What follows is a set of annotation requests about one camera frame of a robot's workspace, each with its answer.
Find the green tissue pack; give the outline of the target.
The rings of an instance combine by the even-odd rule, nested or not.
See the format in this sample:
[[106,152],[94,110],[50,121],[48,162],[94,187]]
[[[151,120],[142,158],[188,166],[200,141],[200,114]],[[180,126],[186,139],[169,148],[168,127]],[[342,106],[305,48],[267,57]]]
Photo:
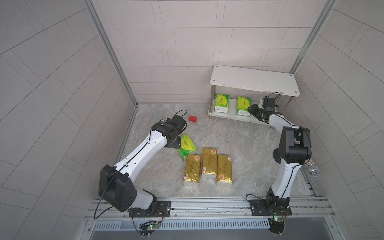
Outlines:
[[236,115],[250,117],[251,114],[249,113],[248,108],[251,107],[251,105],[252,100],[250,98],[238,96]]
[[181,137],[181,147],[178,149],[178,153],[183,161],[187,160],[187,155],[197,153],[197,148],[189,135],[185,134]]
[[215,100],[214,111],[218,113],[228,113],[229,111],[230,96],[224,94],[217,94]]

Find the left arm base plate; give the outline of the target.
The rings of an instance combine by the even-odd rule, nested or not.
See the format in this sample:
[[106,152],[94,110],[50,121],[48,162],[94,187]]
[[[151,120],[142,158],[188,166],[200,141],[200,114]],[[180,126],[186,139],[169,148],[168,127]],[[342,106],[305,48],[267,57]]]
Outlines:
[[152,206],[150,210],[142,210],[139,208],[129,209],[129,217],[133,218],[162,218],[169,217],[171,211],[171,201],[157,201],[156,206]]

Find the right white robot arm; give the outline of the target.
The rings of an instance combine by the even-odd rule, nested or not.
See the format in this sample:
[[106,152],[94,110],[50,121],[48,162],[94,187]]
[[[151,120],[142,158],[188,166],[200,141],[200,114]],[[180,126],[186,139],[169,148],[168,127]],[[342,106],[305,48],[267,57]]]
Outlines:
[[266,196],[270,207],[287,206],[291,188],[297,172],[312,157],[311,132],[308,128],[295,125],[283,115],[266,111],[254,104],[249,113],[259,121],[274,127],[281,134],[279,147],[273,157],[280,164],[278,176]]

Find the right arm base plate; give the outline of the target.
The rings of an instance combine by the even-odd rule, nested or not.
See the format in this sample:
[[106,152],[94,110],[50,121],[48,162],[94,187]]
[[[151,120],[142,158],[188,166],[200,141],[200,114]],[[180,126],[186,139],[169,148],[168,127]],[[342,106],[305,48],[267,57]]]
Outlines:
[[248,200],[250,203],[252,216],[291,216],[290,206],[267,206],[266,200],[253,199]]

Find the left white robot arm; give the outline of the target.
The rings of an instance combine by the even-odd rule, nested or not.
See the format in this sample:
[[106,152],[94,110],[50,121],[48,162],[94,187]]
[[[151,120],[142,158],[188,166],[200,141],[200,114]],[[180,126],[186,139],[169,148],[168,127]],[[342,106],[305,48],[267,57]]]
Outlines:
[[187,125],[182,119],[167,119],[154,124],[148,136],[126,158],[101,169],[99,197],[120,212],[134,208],[152,214],[156,210],[157,197],[148,191],[137,190],[134,181],[159,150],[181,148],[181,133]]

